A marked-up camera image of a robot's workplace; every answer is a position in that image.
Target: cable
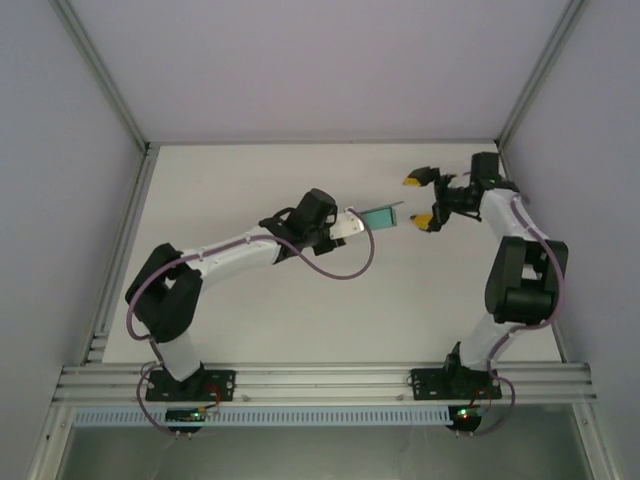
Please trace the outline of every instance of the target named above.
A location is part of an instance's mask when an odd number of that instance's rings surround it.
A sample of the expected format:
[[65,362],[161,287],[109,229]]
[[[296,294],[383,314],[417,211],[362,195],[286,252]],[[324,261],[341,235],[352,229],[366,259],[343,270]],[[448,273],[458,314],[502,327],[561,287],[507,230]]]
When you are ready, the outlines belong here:
[[541,330],[543,328],[547,328],[548,326],[552,325],[557,320],[558,313],[560,312],[562,304],[564,303],[564,297],[565,297],[564,275],[562,274],[562,267],[560,266],[560,262],[558,261],[558,258],[556,257],[555,253],[553,253],[553,250],[551,249],[547,241],[543,238],[543,236],[540,234],[540,232],[538,232],[538,230],[533,225],[529,224],[529,222],[527,222],[524,216],[520,213],[520,210],[518,210],[518,199],[523,200],[524,198],[521,195],[514,196],[511,199],[511,202],[509,202],[509,206],[511,208],[511,211],[513,212],[513,215],[518,220],[518,223],[520,223],[522,228],[524,228],[531,234],[531,236],[540,244],[540,246],[543,248],[543,250],[549,257],[549,261],[553,266],[553,271],[556,274],[556,278],[558,280],[558,301],[556,302],[556,306],[553,309],[553,312],[551,312],[551,315],[549,315],[549,318],[547,319],[546,322],[540,323],[538,325],[530,325],[530,326],[517,325],[509,329],[509,331],[505,335],[503,335],[502,338],[500,338],[500,340],[498,340],[496,344],[493,346],[493,348],[489,351],[489,355],[487,356],[487,371],[489,372],[489,375],[491,376],[491,378],[493,378],[494,380],[497,380],[498,382],[506,383],[508,385],[509,390],[511,390],[511,401],[509,402],[509,409],[507,410],[507,413],[504,415],[504,417],[502,417],[500,420],[498,420],[495,424],[493,424],[489,428],[482,430],[481,432],[473,433],[472,435],[474,437],[482,437],[484,435],[488,435],[502,428],[504,424],[507,422],[507,420],[509,420],[509,417],[511,417],[511,414],[513,413],[513,408],[515,407],[515,404],[516,404],[516,389],[513,386],[513,383],[511,383],[510,380],[494,373],[493,369],[491,368],[491,364],[493,362],[494,357],[500,351],[502,346],[505,343],[507,343],[509,338],[512,335],[514,335],[516,332],[528,331],[528,330]]
[[485,413],[486,413],[489,410],[491,410],[491,403],[493,402],[493,399],[491,398],[491,393],[489,392],[488,388],[476,388],[476,391],[473,394],[473,399],[471,400],[471,403],[469,403],[467,408],[474,407],[474,403],[476,403],[476,400],[478,400],[478,394],[480,393],[480,391],[483,391],[487,395],[487,399],[489,400],[489,406],[485,410]]
[[[369,236],[369,245],[370,245],[369,258],[367,258],[367,261],[365,262],[364,266],[360,270],[358,270],[357,272],[349,274],[349,275],[336,275],[334,273],[327,272],[326,270],[323,270],[322,268],[318,267],[315,263],[313,263],[311,260],[309,260],[309,258],[307,258],[307,256],[304,255],[300,250],[298,250],[292,243],[290,243],[289,241],[287,241],[287,240],[285,240],[283,238],[276,237],[274,235],[254,235],[253,237],[249,237],[248,239],[242,238],[242,239],[236,240],[234,242],[227,243],[226,245],[221,245],[219,247],[212,248],[210,250],[206,250],[205,252],[202,253],[202,255],[194,253],[192,255],[185,255],[184,257],[177,258],[177,259],[172,260],[169,263],[163,265],[158,270],[156,270],[151,275],[149,275],[149,277],[147,277],[147,279],[144,282],[142,282],[140,287],[138,287],[136,292],[133,294],[133,297],[131,298],[131,302],[129,302],[129,308],[127,309],[127,319],[126,319],[127,320],[127,332],[129,333],[129,336],[131,338],[133,338],[134,340],[152,340],[151,334],[138,335],[135,332],[135,330],[133,329],[133,312],[135,310],[136,304],[138,303],[138,300],[140,300],[140,297],[142,296],[144,291],[149,287],[149,285],[151,285],[160,276],[162,276],[163,274],[165,274],[167,271],[171,270],[172,268],[175,268],[178,265],[182,265],[183,263],[191,262],[191,261],[197,260],[197,259],[199,259],[201,257],[207,258],[207,257],[210,257],[212,255],[217,255],[218,253],[226,252],[227,250],[231,250],[232,248],[238,247],[240,245],[244,245],[247,242],[256,242],[256,241],[259,241],[259,240],[269,240],[269,241],[274,241],[276,243],[279,243],[280,245],[288,248],[295,255],[300,257],[300,259],[304,263],[306,263],[309,267],[311,267],[312,270],[318,272],[319,274],[321,274],[321,275],[323,275],[325,277],[331,278],[333,280],[352,280],[354,278],[359,277],[360,275],[362,275],[364,272],[366,272],[369,269],[369,267],[371,266],[371,263],[373,262],[373,257],[375,255],[375,241],[373,239],[373,232],[371,231],[371,228],[369,227],[369,225],[367,225],[367,223],[365,222],[364,217],[362,215],[360,215],[360,213],[356,212],[353,209],[348,209],[348,210],[351,213],[353,213],[356,216],[356,218],[358,218],[358,220],[360,220],[362,222],[362,224],[364,226],[364,229],[367,232],[367,235]],[[154,349],[154,351],[156,353],[156,356],[158,356],[159,352],[157,351],[157,349]]]
[[161,364],[156,363],[154,365],[151,365],[147,370],[142,371],[142,374],[140,375],[140,380],[138,380],[138,385],[136,386],[136,401],[138,402],[138,406],[140,407],[140,410],[142,411],[142,414],[145,416],[147,421],[151,425],[153,425],[157,430],[171,437],[176,437],[176,436],[184,437],[187,435],[186,433],[172,432],[168,427],[165,427],[164,425],[159,423],[155,418],[153,418],[153,415],[151,415],[149,410],[147,410],[147,407],[145,406],[144,401],[142,400],[142,384],[144,383],[145,380],[147,381],[149,380],[149,374],[151,372],[153,372],[154,370],[157,370],[161,366],[162,366]]
[[149,377],[146,376],[146,374],[144,373],[144,370],[150,365],[156,365],[156,361],[151,360],[150,362],[143,363],[142,366],[140,367],[140,376],[143,377],[146,381],[149,381]]
[[209,390],[210,392],[213,392],[216,396],[216,401],[215,403],[212,403],[210,405],[207,405],[206,407],[203,408],[204,411],[209,410],[212,407],[216,408],[215,414],[219,414],[220,413],[220,402],[222,401],[222,395],[220,395],[220,390],[218,389],[218,387],[216,387],[215,385],[211,384],[211,385],[207,385],[205,387],[207,390]]

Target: robotic arm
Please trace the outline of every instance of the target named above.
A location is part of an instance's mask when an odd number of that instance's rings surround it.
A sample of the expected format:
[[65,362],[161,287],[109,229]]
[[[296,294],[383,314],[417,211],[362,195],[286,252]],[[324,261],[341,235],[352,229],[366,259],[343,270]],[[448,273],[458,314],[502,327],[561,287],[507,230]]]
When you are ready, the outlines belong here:
[[492,364],[516,333],[542,328],[552,318],[567,264],[566,244],[550,240],[535,226],[516,185],[500,175],[498,154],[472,156],[468,186],[451,187],[453,178],[423,167],[405,179],[405,185],[434,184],[432,213],[412,217],[414,223],[438,232],[455,213],[486,220],[501,241],[485,287],[486,313],[471,335],[456,343],[441,369],[412,371],[416,400],[500,398]]
[[[296,208],[283,209],[226,242],[183,251],[160,245],[125,294],[129,333],[137,340],[151,340],[166,371],[186,390],[183,397],[193,397],[188,391],[194,393],[202,385],[189,384],[202,383],[198,378],[204,367],[188,328],[204,290],[237,273],[280,263],[307,247],[315,255],[331,252],[345,245],[345,237],[365,229],[359,214],[351,209],[339,212],[331,196],[312,189]],[[148,336],[133,332],[132,314],[147,327]]]

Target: white wall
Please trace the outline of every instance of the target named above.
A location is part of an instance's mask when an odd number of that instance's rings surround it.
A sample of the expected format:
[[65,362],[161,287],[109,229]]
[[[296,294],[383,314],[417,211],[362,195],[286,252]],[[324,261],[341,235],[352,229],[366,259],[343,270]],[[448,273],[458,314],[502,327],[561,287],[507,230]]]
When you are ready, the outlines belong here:
[[139,154],[44,0],[0,3],[0,477],[87,332]]
[[640,478],[640,3],[593,0],[506,155],[569,245],[564,330]]
[[492,139],[566,0],[72,0],[151,141]]

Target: glass panel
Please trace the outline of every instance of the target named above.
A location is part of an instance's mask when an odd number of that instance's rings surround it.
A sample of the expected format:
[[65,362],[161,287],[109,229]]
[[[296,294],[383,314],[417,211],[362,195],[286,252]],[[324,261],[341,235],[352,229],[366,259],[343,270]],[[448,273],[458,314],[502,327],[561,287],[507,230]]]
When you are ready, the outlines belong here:
[[[493,408],[489,425],[504,408]],[[517,407],[487,437],[445,427],[208,428],[173,440],[152,428],[78,428],[61,480],[585,480],[568,407]]]

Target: purple cable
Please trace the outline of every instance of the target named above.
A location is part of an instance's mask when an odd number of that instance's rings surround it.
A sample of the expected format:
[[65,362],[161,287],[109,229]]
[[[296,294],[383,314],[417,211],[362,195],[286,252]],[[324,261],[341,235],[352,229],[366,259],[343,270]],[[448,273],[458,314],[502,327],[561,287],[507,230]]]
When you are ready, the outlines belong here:
[[136,400],[138,402],[138,405],[140,406],[140,410],[142,411],[142,414],[145,416],[145,418],[149,421],[151,425],[156,427],[165,435],[169,435],[170,437],[184,436],[185,435],[184,433],[172,432],[171,430],[169,430],[168,427],[165,427],[164,425],[159,423],[155,418],[153,418],[153,415],[151,415],[149,410],[147,410],[147,407],[145,406],[144,401],[142,400],[142,384],[144,383],[145,380],[147,381],[149,380],[149,374],[151,372],[153,372],[154,370],[157,370],[160,367],[161,367],[160,364],[155,364],[155,365],[151,365],[147,370],[141,370],[140,380],[138,380],[138,385],[136,386]]
[[[364,229],[367,232],[367,235],[369,236],[369,245],[370,245],[369,257],[367,258],[367,261],[365,262],[364,266],[360,270],[358,270],[357,272],[351,273],[349,275],[336,275],[335,273],[331,273],[331,272],[327,272],[326,270],[323,270],[322,268],[318,267],[315,263],[313,263],[311,260],[309,260],[309,258],[307,258],[306,255],[304,255],[300,250],[298,250],[289,241],[287,241],[287,240],[285,240],[283,238],[279,238],[279,237],[273,236],[273,235],[255,235],[253,237],[249,237],[248,239],[242,238],[242,239],[236,240],[234,242],[230,242],[230,243],[227,243],[225,245],[221,245],[219,247],[212,248],[211,250],[206,250],[205,252],[202,253],[202,257],[207,258],[207,257],[210,257],[212,255],[216,255],[218,253],[225,252],[225,251],[230,250],[232,248],[238,247],[240,245],[246,245],[247,242],[255,242],[255,241],[259,241],[259,240],[270,240],[270,241],[274,241],[274,242],[276,242],[276,243],[278,243],[280,245],[283,245],[286,248],[288,248],[289,250],[291,250],[295,255],[300,257],[300,259],[304,263],[306,263],[309,267],[311,267],[314,271],[318,272],[321,275],[324,275],[325,277],[331,278],[333,280],[352,280],[354,278],[357,278],[357,277],[361,276],[363,273],[365,273],[367,270],[369,270],[369,267],[371,266],[371,263],[373,262],[373,257],[375,255],[376,247],[375,247],[375,241],[373,239],[373,232],[371,231],[371,228],[369,227],[369,225],[367,225],[367,222],[365,222],[364,217],[362,215],[360,215],[358,212],[356,212],[355,210],[352,210],[352,209],[348,209],[348,210],[351,213],[353,213],[358,218],[358,220],[360,220],[362,222],[362,225],[364,226]],[[127,310],[127,332],[129,332],[129,336],[131,338],[133,338],[134,340],[149,340],[149,343],[151,344],[151,349],[153,350],[153,353],[156,355],[156,357],[158,358],[158,361],[160,361],[160,363],[162,363],[162,361],[163,361],[162,355],[161,355],[160,351],[158,350],[158,347],[157,347],[157,345],[156,345],[156,343],[155,343],[155,341],[153,339],[153,336],[151,334],[138,335],[135,332],[135,330],[133,329],[133,312],[135,310],[136,304],[138,303],[138,300],[140,300],[140,297],[142,296],[144,291],[149,287],[149,285],[151,285],[155,280],[157,280],[159,277],[164,275],[167,271],[169,271],[172,268],[174,268],[174,267],[176,267],[178,265],[181,265],[183,263],[191,262],[192,260],[197,260],[200,257],[201,256],[198,255],[198,254],[186,255],[184,257],[180,257],[180,258],[177,258],[175,260],[172,260],[171,262],[167,263],[166,265],[163,265],[158,270],[156,270],[151,275],[149,275],[149,277],[144,282],[142,282],[140,287],[138,287],[136,292],[133,294],[133,297],[131,297],[131,302],[129,302],[129,308]],[[148,379],[147,377],[148,377],[149,373],[151,373],[156,368],[159,368],[160,366],[161,365],[154,365],[151,368],[149,368],[147,371],[141,370],[140,381],[138,382],[138,386],[136,388],[136,399],[138,400],[138,405],[140,405],[140,409],[142,410],[142,413],[147,418],[147,420],[149,420],[149,422],[154,427],[156,427],[158,430],[162,431],[165,434],[173,436],[175,434],[173,432],[171,432],[171,430],[169,430],[168,428],[166,428],[163,425],[159,424],[151,416],[151,414],[146,409],[146,407],[144,406],[144,403],[142,401],[142,384],[143,384],[144,380]]]
[[149,380],[149,377],[145,375],[144,371],[146,370],[147,367],[151,365],[157,365],[157,362],[155,360],[151,360],[150,362],[143,363],[142,366],[140,367],[140,376],[143,377],[145,380]]
[[522,198],[522,197],[516,196],[511,199],[511,202],[509,204],[511,207],[511,211],[513,212],[514,216],[518,220],[518,223],[520,223],[520,225],[524,229],[529,231],[531,236],[536,239],[536,241],[540,244],[540,246],[542,246],[545,253],[549,257],[549,261],[551,261],[551,265],[553,266],[553,271],[555,272],[556,278],[558,279],[558,302],[556,303],[556,306],[553,309],[553,312],[551,312],[551,315],[549,316],[546,322],[540,323],[538,325],[531,325],[531,326],[518,325],[511,328],[502,338],[500,338],[500,340],[496,342],[493,348],[489,351],[489,355],[487,356],[487,371],[489,372],[489,375],[491,375],[491,377],[494,380],[498,380],[499,382],[506,383],[509,386],[509,390],[511,390],[511,402],[509,403],[509,409],[507,410],[507,413],[505,414],[504,417],[502,417],[500,420],[498,420],[495,424],[493,424],[486,430],[482,430],[481,432],[474,433],[473,434],[474,437],[482,437],[484,435],[493,433],[496,430],[499,430],[507,422],[507,420],[513,413],[513,408],[515,407],[515,404],[516,404],[516,389],[510,380],[504,377],[501,377],[493,372],[493,369],[491,368],[491,362],[493,361],[493,358],[496,356],[498,351],[500,351],[502,346],[505,343],[507,343],[507,341],[509,340],[509,337],[514,333],[523,331],[523,330],[541,330],[543,328],[547,328],[548,326],[552,325],[558,318],[558,313],[560,312],[560,308],[564,303],[564,276],[562,275],[562,267],[560,267],[560,262],[558,261],[558,258],[556,257],[555,253],[553,253],[553,250],[551,249],[547,241],[542,237],[542,235],[540,235],[540,233],[532,225],[529,224],[529,222],[525,220],[525,218],[522,216],[522,214],[518,210],[518,205],[516,202],[518,198]]

